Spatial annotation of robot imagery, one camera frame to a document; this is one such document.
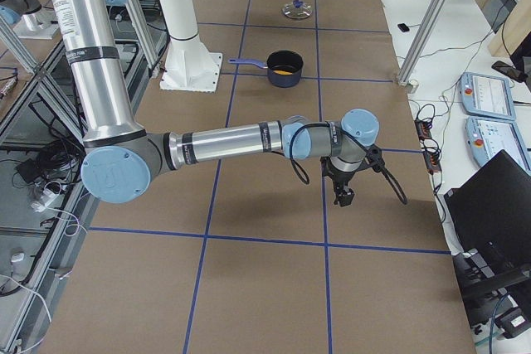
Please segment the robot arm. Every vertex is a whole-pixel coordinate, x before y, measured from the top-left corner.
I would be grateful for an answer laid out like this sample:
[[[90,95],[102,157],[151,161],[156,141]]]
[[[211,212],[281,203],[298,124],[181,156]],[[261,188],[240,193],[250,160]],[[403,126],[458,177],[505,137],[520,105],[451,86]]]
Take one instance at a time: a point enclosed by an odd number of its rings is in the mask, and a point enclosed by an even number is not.
[[[81,177],[100,200],[132,201],[166,172],[253,153],[280,153],[292,163],[319,158],[340,206],[353,200],[348,184],[355,173],[368,168],[383,172],[375,144],[379,123],[365,109],[351,110],[335,122],[311,122],[296,115],[195,133],[148,133],[134,119],[108,0],[51,1],[87,122]]]

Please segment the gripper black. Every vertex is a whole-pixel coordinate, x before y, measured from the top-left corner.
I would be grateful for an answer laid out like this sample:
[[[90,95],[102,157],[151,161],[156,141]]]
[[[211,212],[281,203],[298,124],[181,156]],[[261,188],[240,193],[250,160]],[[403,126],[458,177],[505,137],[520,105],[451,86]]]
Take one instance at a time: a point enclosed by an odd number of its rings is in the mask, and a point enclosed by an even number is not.
[[[340,157],[322,157],[322,176],[328,177],[334,185],[334,204],[340,207],[350,206],[354,199],[354,191],[348,187],[354,174],[362,169],[364,160],[358,162],[347,162]]]

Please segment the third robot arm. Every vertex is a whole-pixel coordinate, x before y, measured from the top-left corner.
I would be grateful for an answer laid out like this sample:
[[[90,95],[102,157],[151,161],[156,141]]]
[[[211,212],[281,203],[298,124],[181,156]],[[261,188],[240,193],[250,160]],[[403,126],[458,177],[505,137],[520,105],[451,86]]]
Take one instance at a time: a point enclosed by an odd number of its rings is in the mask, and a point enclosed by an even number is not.
[[[51,40],[59,30],[55,12],[39,0],[1,0],[1,17],[22,39]]]

